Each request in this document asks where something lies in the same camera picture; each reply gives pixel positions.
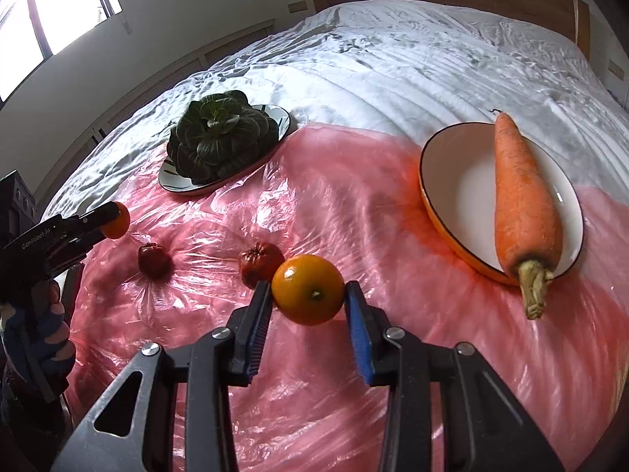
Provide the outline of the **left hand blue glove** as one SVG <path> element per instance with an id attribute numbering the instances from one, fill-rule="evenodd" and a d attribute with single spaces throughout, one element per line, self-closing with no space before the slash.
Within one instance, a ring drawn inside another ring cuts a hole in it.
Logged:
<path id="1" fill-rule="evenodd" d="M 31 304 L 44 311 L 28 325 L 24 309 L 10 302 L 1 306 L 1 340 L 9 367 L 45 401 L 61 396 L 76 363 L 76 346 L 64 321 L 61 291 L 53 279 L 31 290 Z"/>

